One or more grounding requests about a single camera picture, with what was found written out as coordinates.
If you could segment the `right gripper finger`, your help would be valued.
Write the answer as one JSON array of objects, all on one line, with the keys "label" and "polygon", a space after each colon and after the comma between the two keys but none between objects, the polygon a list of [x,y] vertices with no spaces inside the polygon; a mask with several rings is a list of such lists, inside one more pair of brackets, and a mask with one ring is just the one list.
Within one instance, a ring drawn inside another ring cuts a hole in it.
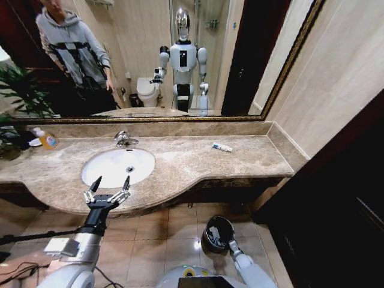
[{"label": "right gripper finger", "polygon": [[222,244],[221,236],[218,229],[215,226],[209,228],[210,231],[210,240],[213,244]]}]

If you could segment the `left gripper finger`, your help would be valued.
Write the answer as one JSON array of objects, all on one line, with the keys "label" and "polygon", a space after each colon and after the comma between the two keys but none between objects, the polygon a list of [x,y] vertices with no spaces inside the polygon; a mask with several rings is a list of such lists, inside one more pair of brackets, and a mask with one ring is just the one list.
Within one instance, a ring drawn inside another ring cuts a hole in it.
[{"label": "left gripper finger", "polygon": [[90,188],[88,190],[85,190],[83,192],[83,195],[84,195],[84,198],[85,198],[85,202],[86,204],[89,204],[89,203],[94,203],[95,202],[95,198],[94,198],[94,193],[98,190],[98,187],[101,183],[101,180],[102,180],[102,176],[99,176],[90,186]]},{"label": "left gripper finger", "polygon": [[127,176],[121,190],[110,197],[110,203],[121,204],[124,201],[126,201],[126,199],[130,196],[129,189],[130,189],[130,176]]}]

